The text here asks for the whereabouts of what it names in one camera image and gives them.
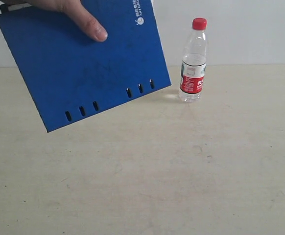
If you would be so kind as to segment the person's bare hand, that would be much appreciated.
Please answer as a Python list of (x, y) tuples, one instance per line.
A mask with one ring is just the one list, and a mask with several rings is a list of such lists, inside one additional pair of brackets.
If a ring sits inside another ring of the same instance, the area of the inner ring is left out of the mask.
[(80, 0), (2, 0), (8, 5), (29, 3), (43, 10), (66, 14), (90, 38), (104, 42), (108, 33), (99, 21), (84, 8)]

